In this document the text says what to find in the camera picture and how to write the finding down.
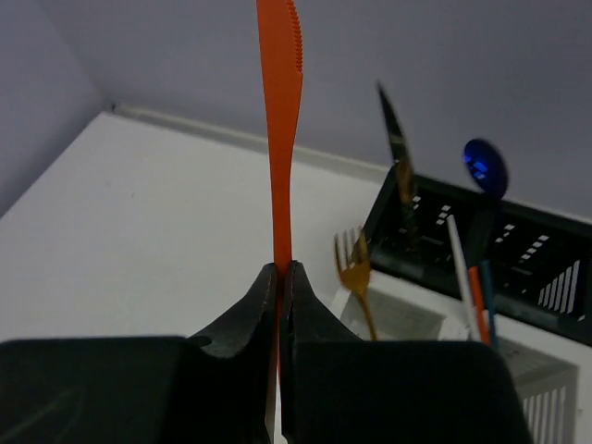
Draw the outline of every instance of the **gray wall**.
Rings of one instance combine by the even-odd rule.
[[[38,2],[108,98],[265,133],[255,0]],[[387,163],[380,78],[420,172],[470,186],[461,149],[486,136],[511,165],[513,198],[592,216],[592,2],[296,6],[301,144]]]
[[[101,95],[32,0],[0,1],[0,216],[100,111]]]

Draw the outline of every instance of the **orange plastic knife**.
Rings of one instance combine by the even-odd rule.
[[[271,172],[274,262],[283,280],[292,259],[290,172],[302,94],[302,32],[292,0],[257,0]]]

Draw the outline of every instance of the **metal fork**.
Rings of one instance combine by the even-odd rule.
[[[370,313],[366,295],[368,283],[370,282],[370,271],[372,270],[370,267],[370,255],[368,254],[366,236],[361,228],[359,233],[360,238],[356,242],[355,230],[353,228],[350,231],[350,239],[348,239],[348,232],[343,232],[343,253],[339,251],[339,235],[335,235],[335,264],[337,265],[339,279],[343,286],[353,292],[358,301],[360,301],[364,310],[366,323],[370,330],[370,336],[372,340],[376,340],[376,326]],[[340,258],[343,256],[345,257],[345,267],[341,266]]]

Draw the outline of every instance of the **white tabletop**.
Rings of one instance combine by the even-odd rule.
[[[272,261],[264,154],[103,114],[0,220],[0,340],[190,335]],[[294,258],[338,288],[332,236],[380,184],[295,163]]]

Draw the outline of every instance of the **white plastic straw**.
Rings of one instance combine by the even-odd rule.
[[[459,281],[462,302],[464,304],[464,310],[466,311],[467,322],[469,323],[469,332],[473,340],[480,340],[475,308],[473,307],[473,295],[469,288],[469,279],[467,277],[466,263],[464,262],[463,247],[459,238],[459,231],[456,228],[456,221],[454,220],[453,215],[448,216],[446,221],[448,222],[448,232],[450,234],[450,245],[452,246],[454,267],[456,268],[456,278]]]

